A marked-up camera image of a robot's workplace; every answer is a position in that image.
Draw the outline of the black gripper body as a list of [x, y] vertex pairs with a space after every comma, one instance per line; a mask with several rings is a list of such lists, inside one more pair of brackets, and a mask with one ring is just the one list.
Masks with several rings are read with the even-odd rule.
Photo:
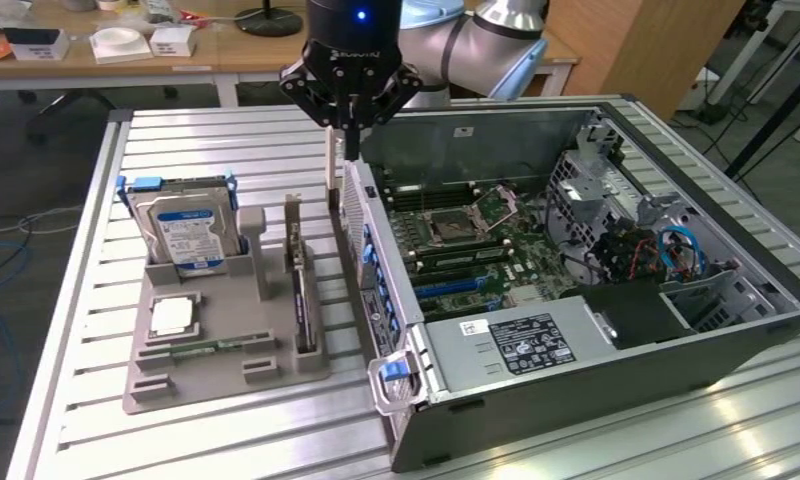
[[375, 97], [401, 65], [399, 1], [308, 1], [304, 64], [336, 99]]

